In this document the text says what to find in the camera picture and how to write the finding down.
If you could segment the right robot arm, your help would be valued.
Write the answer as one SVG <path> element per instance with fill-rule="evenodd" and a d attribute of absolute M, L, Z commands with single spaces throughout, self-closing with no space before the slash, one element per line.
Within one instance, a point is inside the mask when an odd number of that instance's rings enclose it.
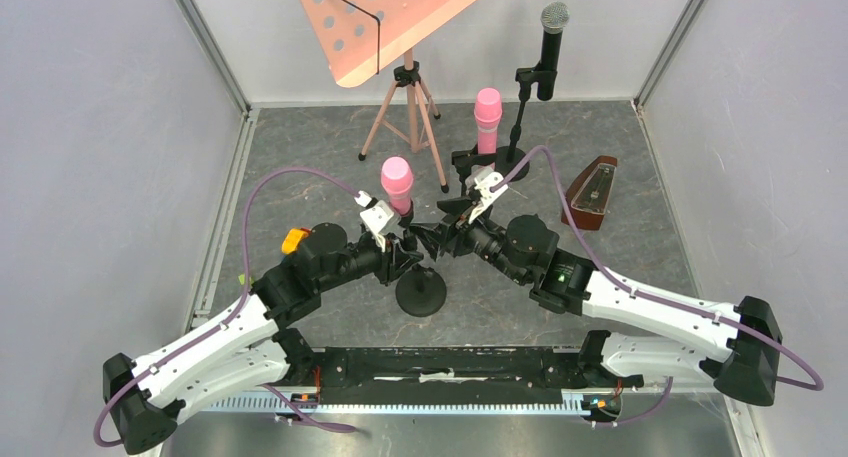
<path fill-rule="evenodd" d="M 464 213 L 438 223 L 413 223 L 409 231 L 432 257 L 475 254 L 557 314 L 617 321 L 655 334 L 647 349 L 613 334 L 587 339 L 577 359 L 580 377 L 602 385 L 614 375 L 686 376 L 710 380 L 724 395 L 752 405 L 775 402 L 780 353 L 756 338 L 781 342 L 770 304 L 746 296 L 737 304 L 710 302 L 626 278 L 559 248 L 559 236 L 536 215 L 502 227 L 487 215 Z"/>

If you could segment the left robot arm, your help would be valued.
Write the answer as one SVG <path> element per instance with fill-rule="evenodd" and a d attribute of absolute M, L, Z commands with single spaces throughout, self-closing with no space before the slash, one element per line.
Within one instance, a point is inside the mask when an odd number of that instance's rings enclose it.
<path fill-rule="evenodd" d="M 223 397 L 283 379 L 306 382 L 314 358 L 287 343 L 288 327 L 317 310 L 323 293 L 369 275 L 392 283 L 423 258 L 408 230 L 364 229 L 351 242 L 332 223 L 291 230 L 281 250 L 279 264 L 206 323 L 148 354 L 117 353 L 104 362 L 105 408 L 94 429 L 98 445 L 109 444 L 101 435 L 107 419 L 119 434 L 114 445 L 138 455 Z"/>

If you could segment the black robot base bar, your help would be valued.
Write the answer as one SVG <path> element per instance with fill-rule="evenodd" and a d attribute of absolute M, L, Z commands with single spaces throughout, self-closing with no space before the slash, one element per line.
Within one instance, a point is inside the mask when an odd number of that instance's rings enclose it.
<path fill-rule="evenodd" d="M 294 358 L 281 384 L 329 405 L 556 404 L 560 393 L 641 388 L 599 357 L 553 347 L 327 347 Z"/>

